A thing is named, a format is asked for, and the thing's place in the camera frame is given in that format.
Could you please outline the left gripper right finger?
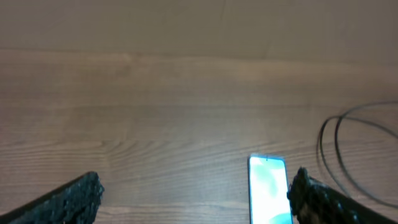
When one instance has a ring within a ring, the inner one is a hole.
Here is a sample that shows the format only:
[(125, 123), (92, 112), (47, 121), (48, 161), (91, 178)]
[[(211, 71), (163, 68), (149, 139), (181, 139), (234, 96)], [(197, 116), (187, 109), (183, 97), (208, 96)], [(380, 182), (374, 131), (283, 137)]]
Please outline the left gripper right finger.
[(298, 169), (287, 192), (291, 213), (300, 224), (397, 224)]

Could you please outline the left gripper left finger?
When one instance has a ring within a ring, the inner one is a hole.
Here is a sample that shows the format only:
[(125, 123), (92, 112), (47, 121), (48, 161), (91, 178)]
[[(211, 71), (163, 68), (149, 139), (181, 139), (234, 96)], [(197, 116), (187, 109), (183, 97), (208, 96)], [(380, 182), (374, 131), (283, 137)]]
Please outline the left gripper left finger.
[(104, 187), (97, 172), (87, 172), (51, 192), (1, 215), (1, 223), (82, 223), (95, 222)]

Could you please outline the Samsung Galaxy smartphone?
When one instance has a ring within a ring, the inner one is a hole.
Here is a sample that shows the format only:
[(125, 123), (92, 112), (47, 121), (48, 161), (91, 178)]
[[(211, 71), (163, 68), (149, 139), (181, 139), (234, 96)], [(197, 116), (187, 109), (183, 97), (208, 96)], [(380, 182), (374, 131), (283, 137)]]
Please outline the Samsung Galaxy smartphone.
[(248, 180), (251, 224), (293, 224), (283, 158), (250, 155)]

